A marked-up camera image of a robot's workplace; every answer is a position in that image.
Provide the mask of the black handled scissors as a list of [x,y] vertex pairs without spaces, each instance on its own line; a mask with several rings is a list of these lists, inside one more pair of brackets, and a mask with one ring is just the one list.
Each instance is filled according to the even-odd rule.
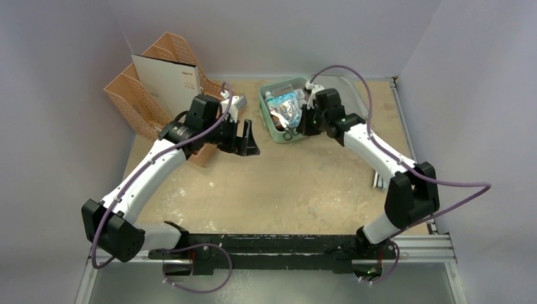
[[298,134],[295,133],[294,129],[290,126],[287,119],[278,113],[277,111],[271,110],[270,115],[276,129],[280,132],[283,132],[283,139],[285,141],[291,141]]

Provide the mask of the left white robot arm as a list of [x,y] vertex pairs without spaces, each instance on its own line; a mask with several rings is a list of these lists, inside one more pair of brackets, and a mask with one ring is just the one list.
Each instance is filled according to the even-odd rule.
[[147,228],[136,222],[167,177],[203,146],[214,145],[222,152],[239,156],[260,154],[251,132],[251,120],[239,120],[246,98],[223,95],[223,101],[206,94],[195,96],[190,109],[164,126],[150,151],[119,186],[101,200],[89,199],[83,204],[82,220],[92,243],[94,268],[107,264],[98,263],[98,249],[121,262],[128,262],[146,250],[165,250],[174,259],[187,255],[189,242],[181,237],[186,231],[178,225],[167,222]]

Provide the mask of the mint green case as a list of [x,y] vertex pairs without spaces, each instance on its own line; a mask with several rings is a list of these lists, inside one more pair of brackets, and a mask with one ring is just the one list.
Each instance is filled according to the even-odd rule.
[[[278,80],[259,88],[259,109],[263,125],[272,139],[279,144],[291,143],[303,138],[296,128],[300,122],[299,105],[306,101],[304,91],[308,78],[298,76]],[[369,110],[353,82],[347,77],[320,75],[314,83],[339,92],[347,114],[356,113],[367,118]]]

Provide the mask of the small white bottle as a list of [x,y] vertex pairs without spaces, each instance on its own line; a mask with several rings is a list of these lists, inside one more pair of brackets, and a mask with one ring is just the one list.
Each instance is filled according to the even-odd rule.
[[267,107],[267,111],[275,111],[278,107],[277,102],[275,101],[275,97],[272,95],[270,91],[267,91],[265,93],[265,104]]

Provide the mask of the blue gauze packet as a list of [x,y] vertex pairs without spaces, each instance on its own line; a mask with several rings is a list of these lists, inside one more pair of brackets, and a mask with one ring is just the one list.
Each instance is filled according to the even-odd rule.
[[301,121],[301,108],[295,92],[289,92],[275,97],[278,107],[275,111],[283,115],[292,128],[299,126]]

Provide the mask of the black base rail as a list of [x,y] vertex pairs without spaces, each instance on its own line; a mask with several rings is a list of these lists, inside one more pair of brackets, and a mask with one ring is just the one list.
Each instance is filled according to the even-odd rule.
[[149,252],[152,260],[185,259],[196,275],[217,269],[329,270],[335,274],[378,277],[382,263],[395,258],[387,241],[369,245],[356,234],[200,234],[181,236],[170,250]]

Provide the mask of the peach plastic file organizer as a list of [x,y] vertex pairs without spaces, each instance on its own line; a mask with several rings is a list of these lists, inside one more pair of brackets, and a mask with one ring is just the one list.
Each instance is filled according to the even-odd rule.
[[[227,93],[222,93],[220,84],[205,75],[190,45],[181,36],[166,32],[141,56],[197,65],[201,94],[219,101],[228,97]],[[149,141],[157,140],[158,133],[177,116],[170,117],[143,86],[133,62],[104,91],[137,135]]]

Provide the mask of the white booklet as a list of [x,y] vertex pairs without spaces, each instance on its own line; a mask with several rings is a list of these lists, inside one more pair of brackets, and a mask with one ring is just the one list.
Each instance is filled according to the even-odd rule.
[[202,93],[197,65],[133,54],[140,82],[170,117],[190,109]]

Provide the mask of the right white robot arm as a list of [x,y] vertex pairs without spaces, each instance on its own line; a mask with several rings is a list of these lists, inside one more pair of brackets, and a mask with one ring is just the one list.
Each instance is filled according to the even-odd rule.
[[336,89],[313,85],[306,93],[308,101],[302,106],[297,131],[304,136],[326,133],[363,158],[389,183],[383,212],[357,232],[355,248],[360,256],[372,257],[380,250],[381,242],[439,210],[437,185],[412,173],[416,171],[435,178],[436,172],[430,163],[416,163],[373,132],[368,133],[362,117],[346,113]]

